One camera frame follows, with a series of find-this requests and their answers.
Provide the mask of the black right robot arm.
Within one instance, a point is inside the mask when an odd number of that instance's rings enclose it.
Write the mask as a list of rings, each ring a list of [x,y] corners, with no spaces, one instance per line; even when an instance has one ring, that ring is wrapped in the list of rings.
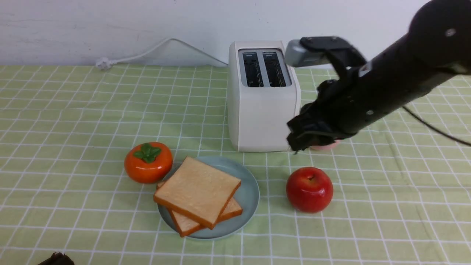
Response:
[[[408,32],[370,61],[338,36],[289,41],[287,65],[330,63],[338,76],[322,82],[317,98],[287,123],[290,149],[351,138],[451,78],[470,75],[470,11],[469,0],[431,0]]]

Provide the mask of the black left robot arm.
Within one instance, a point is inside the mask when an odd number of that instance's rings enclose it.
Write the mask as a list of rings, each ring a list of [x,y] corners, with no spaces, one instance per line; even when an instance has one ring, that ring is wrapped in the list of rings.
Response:
[[[75,263],[65,253],[54,252],[49,258],[38,263],[38,265],[75,265]]]

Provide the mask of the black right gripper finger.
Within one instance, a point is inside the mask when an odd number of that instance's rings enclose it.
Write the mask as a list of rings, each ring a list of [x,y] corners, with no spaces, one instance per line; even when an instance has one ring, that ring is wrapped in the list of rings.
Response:
[[[287,143],[291,151],[299,152],[317,145],[333,143],[331,128],[318,111],[304,111],[287,122]]]

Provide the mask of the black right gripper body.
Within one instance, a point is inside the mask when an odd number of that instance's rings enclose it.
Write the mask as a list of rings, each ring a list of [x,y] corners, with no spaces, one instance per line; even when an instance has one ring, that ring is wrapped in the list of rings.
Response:
[[[357,100],[339,80],[327,80],[318,86],[318,97],[301,108],[304,111],[318,111],[331,128],[333,142],[351,138],[365,127],[365,115]]]

